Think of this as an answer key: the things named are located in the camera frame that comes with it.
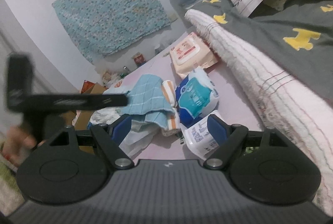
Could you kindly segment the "person's left hand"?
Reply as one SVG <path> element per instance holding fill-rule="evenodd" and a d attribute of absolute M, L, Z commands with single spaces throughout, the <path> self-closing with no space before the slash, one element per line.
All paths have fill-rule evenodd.
<path fill-rule="evenodd" d="M 21 126 L 12 126 L 6 134 L 1 148 L 1 155 L 15 167 L 18 167 L 24 161 L 23 153 L 26 150 L 30 151 L 42 144 L 43 141 L 37 143 L 31 134 L 31 127 L 29 125 L 21 124 Z"/>

